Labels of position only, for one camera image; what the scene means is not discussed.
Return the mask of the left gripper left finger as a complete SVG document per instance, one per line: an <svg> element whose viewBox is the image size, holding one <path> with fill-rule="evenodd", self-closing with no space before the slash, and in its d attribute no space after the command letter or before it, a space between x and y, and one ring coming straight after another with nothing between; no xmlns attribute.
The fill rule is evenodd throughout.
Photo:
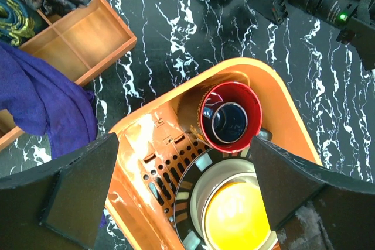
<svg viewBox="0 0 375 250"><path fill-rule="evenodd" d="M117 159L115 133L1 178L1 249L93 249Z"/></svg>

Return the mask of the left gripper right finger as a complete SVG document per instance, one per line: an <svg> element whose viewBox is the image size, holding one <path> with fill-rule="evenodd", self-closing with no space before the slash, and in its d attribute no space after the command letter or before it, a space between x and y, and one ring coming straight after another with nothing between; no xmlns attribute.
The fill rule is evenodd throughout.
<svg viewBox="0 0 375 250"><path fill-rule="evenodd" d="M281 249L374 249L374 184L253 138L251 160Z"/></svg>

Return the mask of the yellow orange small bowl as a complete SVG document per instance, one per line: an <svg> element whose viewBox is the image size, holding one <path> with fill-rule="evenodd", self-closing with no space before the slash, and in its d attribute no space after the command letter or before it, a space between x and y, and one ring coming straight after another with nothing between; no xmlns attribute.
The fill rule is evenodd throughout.
<svg viewBox="0 0 375 250"><path fill-rule="evenodd" d="M204 226L214 249L259 249L271 232L259 187L224 185L207 207Z"/></svg>

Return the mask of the beige grey ceramic bowl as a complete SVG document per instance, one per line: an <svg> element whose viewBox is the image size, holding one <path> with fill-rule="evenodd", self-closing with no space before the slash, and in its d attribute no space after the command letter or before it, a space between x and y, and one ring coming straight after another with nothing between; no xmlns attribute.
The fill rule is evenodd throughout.
<svg viewBox="0 0 375 250"><path fill-rule="evenodd" d="M213 196L230 183L251 183L259 187L254 165L249 160L226 159L208 168L197 181L190 200L192 223L203 240L204 249L214 249L207 241L204 219L207 207ZM259 249L273 249L277 244L277 236L271 231Z"/></svg>

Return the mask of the orange plastic dish bin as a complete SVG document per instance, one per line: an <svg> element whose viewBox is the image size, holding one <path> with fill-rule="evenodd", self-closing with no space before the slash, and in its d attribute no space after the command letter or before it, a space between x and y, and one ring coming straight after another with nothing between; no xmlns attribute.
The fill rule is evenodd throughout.
<svg viewBox="0 0 375 250"><path fill-rule="evenodd" d="M254 90L262 126L287 151L319 163L308 131L277 72L251 58L209 68L120 120L119 148L105 207L134 249L185 249L173 220L176 189L188 166L209 147L178 124L182 95L197 85L239 81Z"/></svg>

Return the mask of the dark blue small cup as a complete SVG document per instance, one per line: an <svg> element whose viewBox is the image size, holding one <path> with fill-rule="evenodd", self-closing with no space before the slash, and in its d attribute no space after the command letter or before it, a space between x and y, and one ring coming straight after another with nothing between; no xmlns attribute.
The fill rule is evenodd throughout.
<svg viewBox="0 0 375 250"><path fill-rule="evenodd" d="M245 109L235 102L206 104L203 107L202 121L208 140L217 145L237 142L248 127Z"/></svg>

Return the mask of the black striped cream plate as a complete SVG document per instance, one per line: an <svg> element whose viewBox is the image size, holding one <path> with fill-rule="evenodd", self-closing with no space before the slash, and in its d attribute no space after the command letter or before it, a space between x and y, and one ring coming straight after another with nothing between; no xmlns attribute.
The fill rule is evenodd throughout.
<svg viewBox="0 0 375 250"><path fill-rule="evenodd" d="M192 191L203 173L216 163L226 159L250 160L245 156L225 156L218 150L209 149L199 155L185 170L175 194L173 220L176 233L185 249L204 249L203 240L197 233L190 212Z"/></svg>

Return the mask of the black skull mug red inside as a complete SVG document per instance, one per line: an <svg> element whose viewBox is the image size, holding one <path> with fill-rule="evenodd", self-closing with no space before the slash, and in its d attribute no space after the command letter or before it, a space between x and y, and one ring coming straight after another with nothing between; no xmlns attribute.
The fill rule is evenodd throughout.
<svg viewBox="0 0 375 250"><path fill-rule="evenodd" d="M187 90L176 114L182 130L224 153L249 147L263 124L260 99L249 85L239 81L197 85Z"/></svg>

